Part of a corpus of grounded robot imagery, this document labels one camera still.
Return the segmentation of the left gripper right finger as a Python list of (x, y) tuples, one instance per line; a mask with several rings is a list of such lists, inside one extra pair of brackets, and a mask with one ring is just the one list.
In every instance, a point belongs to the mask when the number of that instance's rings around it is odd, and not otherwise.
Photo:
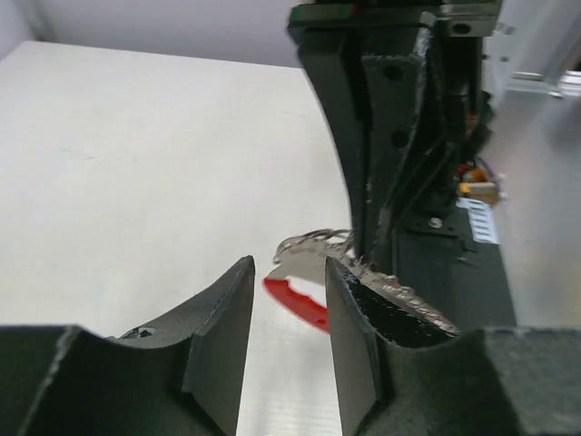
[(577, 435), (580, 332), (479, 328), (446, 337), (374, 308), (326, 264), (346, 435)]

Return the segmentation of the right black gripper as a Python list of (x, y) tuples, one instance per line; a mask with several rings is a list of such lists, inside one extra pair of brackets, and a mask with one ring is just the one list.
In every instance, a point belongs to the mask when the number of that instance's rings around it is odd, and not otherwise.
[[(413, 215), (448, 214), (452, 178), (441, 32), (490, 36), (500, 1), (314, 1), (287, 32), (330, 129), (350, 202), (354, 251), (393, 263)], [(349, 28), (372, 28), (359, 37)]]

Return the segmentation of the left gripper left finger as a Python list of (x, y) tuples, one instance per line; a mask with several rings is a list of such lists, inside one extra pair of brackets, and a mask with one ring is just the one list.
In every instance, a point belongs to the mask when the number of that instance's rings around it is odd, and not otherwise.
[(125, 335), (78, 325), (1, 330), (4, 435), (233, 435), (255, 264), (241, 258)]

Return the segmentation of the red handled key organizer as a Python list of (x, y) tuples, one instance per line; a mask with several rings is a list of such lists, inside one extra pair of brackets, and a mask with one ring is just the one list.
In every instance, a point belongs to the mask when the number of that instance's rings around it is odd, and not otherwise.
[(263, 286), (278, 304), (311, 326), (328, 332), (328, 311), (312, 297), (291, 286), (291, 278), (324, 285), (326, 264), (338, 269), (347, 289), (363, 291), (374, 308), (383, 306), (419, 321), (422, 327), (455, 337), (459, 329), (439, 310), (430, 306), (416, 292), (394, 275), (375, 272), (354, 253), (354, 234), (347, 229), (319, 229), (289, 237), (276, 248), (274, 268), (262, 280)]

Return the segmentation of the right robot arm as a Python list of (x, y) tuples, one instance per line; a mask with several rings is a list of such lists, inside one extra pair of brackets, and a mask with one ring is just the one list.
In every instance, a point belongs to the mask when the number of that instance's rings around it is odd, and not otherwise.
[(330, 129), (355, 254), (393, 264), (413, 218), (442, 218), (490, 135), (484, 41), (499, 1), (307, 1), (287, 31)]

